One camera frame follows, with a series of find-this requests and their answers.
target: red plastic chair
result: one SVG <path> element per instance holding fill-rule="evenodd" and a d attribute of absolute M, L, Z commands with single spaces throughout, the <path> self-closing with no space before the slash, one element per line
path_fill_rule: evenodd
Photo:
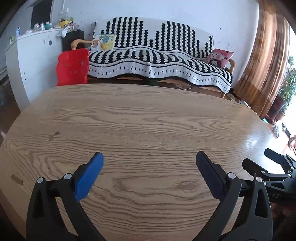
<path fill-rule="evenodd" d="M 89 51 L 87 49 L 63 52 L 57 60 L 57 86 L 87 84 L 89 71 Z"/>

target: black and white blanket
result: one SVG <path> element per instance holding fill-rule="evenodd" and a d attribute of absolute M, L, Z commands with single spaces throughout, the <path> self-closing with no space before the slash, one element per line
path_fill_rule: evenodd
<path fill-rule="evenodd" d="M 181 77 L 196 85 L 216 86 L 224 93 L 231 87 L 229 72 L 203 62 L 213 49 L 213 37 L 199 29 L 170 21 L 125 17 L 96 23 L 94 34 L 116 34 L 116 39 L 113 50 L 90 54 L 89 75 L 93 77 Z"/>

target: wooden table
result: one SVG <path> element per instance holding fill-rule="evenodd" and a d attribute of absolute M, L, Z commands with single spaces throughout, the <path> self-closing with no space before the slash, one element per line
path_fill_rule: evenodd
<path fill-rule="evenodd" d="M 1 146 L 1 203 L 24 235 L 36 179 L 59 179 L 100 151 L 104 167 L 81 204 L 108 241 L 191 241 L 218 205 L 196 153 L 250 178 L 242 160 L 268 170 L 262 157 L 270 138 L 252 110 L 213 96 L 123 84 L 57 87 L 25 109 Z"/>

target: white cabinet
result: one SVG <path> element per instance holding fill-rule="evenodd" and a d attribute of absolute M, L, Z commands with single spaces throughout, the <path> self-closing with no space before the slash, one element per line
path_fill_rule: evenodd
<path fill-rule="evenodd" d="M 62 52 L 61 29 L 19 37 L 5 51 L 10 85 L 23 111 L 41 93 L 57 85 L 57 58 Z"/>

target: brown curtain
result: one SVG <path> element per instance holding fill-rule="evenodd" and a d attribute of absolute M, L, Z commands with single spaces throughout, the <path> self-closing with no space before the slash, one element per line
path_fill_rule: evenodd
<path fill-rule="evenodd" d="M 269 0 L 259 0 L 259 22 L 247 67 L 234 88 L 263 119 L 284 78 L 289 55 L 290 25 Z"/>

